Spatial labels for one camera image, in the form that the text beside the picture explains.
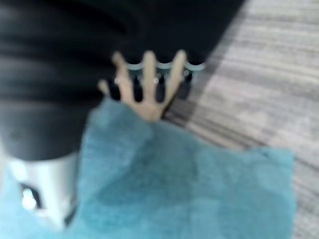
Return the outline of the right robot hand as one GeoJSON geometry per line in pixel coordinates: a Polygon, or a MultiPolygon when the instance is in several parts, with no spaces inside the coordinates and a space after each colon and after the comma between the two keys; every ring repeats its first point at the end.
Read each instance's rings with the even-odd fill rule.
{"type": "Polygon", "coordinates": [[[77,210],[79,150],[102,98],[186,96],[242,0],[3,0],[0,145],[23,207],[53,229],[77,210]]]}

